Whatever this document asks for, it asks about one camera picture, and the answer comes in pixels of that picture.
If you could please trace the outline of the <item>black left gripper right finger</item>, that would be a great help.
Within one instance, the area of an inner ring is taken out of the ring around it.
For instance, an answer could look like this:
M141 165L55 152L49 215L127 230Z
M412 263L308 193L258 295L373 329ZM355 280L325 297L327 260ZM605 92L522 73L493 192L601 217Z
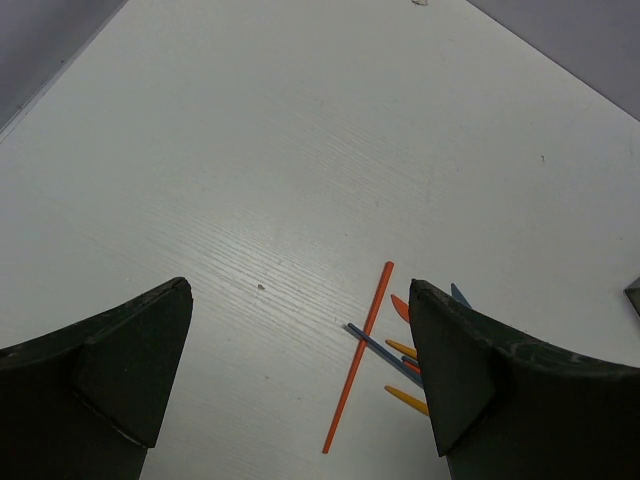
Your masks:
M544 342L413 280L409 316L454 479L635 479L639 371Z

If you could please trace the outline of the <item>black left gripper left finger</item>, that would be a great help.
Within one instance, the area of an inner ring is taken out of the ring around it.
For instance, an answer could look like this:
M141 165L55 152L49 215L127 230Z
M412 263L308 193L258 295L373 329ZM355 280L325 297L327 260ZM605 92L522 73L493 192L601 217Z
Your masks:
M137 479L189 331L189 282L1 351L4 479Z

